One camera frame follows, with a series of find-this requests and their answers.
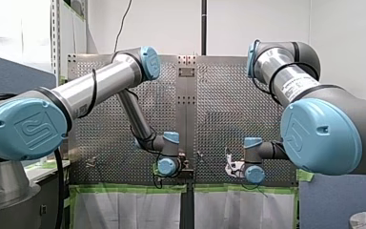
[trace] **white wall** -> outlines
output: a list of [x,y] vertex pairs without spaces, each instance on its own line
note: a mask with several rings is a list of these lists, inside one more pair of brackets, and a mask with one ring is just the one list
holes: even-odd
[[323,83],[366,97],[366,1],[312,0],[310,44]]
[[208,55],[247,55],[255,39],[309,39],[310,1],[209,0]]
[[[112,53],[129,0],[89,0],[89,53]],[[200,53],[201,1],[132,0],[118,50],[154,46],[159,53]]]
[[[88,52],[111,53],[129,0],[88,1]],[[209,0],[208,55],[246,55],[256,39],[308,41],[310,2]],[[201,0],[133,0],[118,49],[201,53]]]

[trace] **industrial robot arm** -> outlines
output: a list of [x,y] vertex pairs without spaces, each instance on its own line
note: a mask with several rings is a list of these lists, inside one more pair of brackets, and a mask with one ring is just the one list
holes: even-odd
[[306,44],[255,41],[249,49],[248,76],[285,108],[280,134],[289,160],[324,175],[366,175],[366,99],[320,84],[319,75]]
[[[88,115],[94,106],[115,94],[132,124],[133,133],[147,139],[153,133],[128,88],[155,80],[159,75],[156,51],[142,47],[118,52],[111,64],[55,89],[39,88],[8,97],[0,95],[0,158],[28,160],[52,153],[76,118]],[[165,133],[156,136],[151,146],[141,144],[141,147],[177,155],[178,146],[168,146],[171,138],[178,145],[177,133]]]

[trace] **light blue joint cover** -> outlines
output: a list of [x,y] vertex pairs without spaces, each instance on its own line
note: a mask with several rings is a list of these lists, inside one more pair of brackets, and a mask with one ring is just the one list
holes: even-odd
[[252,165],[245,171],[245,178],[252,184],[261,184],[265,177],[264,170],[257,165]]
[[0,157],[31,160],[51,154],[67,132],[63,113],[48,101],[20,98],[0,105]]
[[355,124],[329,102],[305,98],[290,104],[280,129],[288,157],[303,170],[345,175],[361,160],[361,138]]
[[160,59],[151,46],[141,47],[141,61],[145,72],[145,80],[155,80],[160,75]]
[[245,144],[243,147],[245,149],[249,149],[254,146],[258,146],[261,143],[263,143],[263,139],[261,137],[245,137]]
[[163,138],[174,143],[179,144],[179,133],[178,132],[164,132]]
[[162,158],[158,161],[158,172],[162,176],[171,176],[176,172],[176,164],[170,158]]
[[248,49],[248,60],[246,64],[246,72],[250,78],[254,77],[254,59],[256,58],[257,46],[260,41],[253,42],[252,45],[249,46]]

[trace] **robot logo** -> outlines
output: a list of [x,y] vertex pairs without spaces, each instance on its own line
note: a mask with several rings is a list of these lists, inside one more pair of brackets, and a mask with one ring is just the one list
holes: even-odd
[[50,117],[38,112],[14,124],[17,133],[29,149],[34,150],[58,135]]
[[309,135],[308,131],[299,123],[296,117],[292,117],[284,136],[284,140],[295,152],[300,152],[303,145],[302,137]]

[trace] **pegboard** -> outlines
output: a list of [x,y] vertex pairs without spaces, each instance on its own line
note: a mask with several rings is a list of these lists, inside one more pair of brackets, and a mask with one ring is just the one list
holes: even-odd
[[[111,59],[110,55],[69,55],[70,80],[109,64]],[[148,123],[160,134],[175,131],[176,66],[169,59],[162,58],[158,80],[132,89]],[[112,96],[74,122],[69,136],[71,183],[153,184],[155,157],[133,143],[129,120]]]
[[[282,108],[247,77],[245,57],[199,56],[196,62],[196,183],[243,182],[226,175],[225,147],[239,160],[244,157],[244,137],[278,140]],[[297,185],[291,162],[264,160],[263,166],[263,185]]]
[[[70,80],[103,67],[111,58],[70,55]],[[225,147],[239,160],[244,137],[277,140],[281,107],[247,78],[246,57],[161,55],[161,63],[159,79],[133,89],[150,125],[159,134],[180,133],[185,144],[180,148],[193,156],[195,183],[242,182],[225,173]],[[190,69],[193,75],[185,76]],[[134,148],[130,124],[115,96],[75,121],[69,145],[72,183],[153,183],[154,158]],[[96,164],[91,167],[94,157]],[[264,168],[264,185],[296,186],[291,162],[265,160]]]

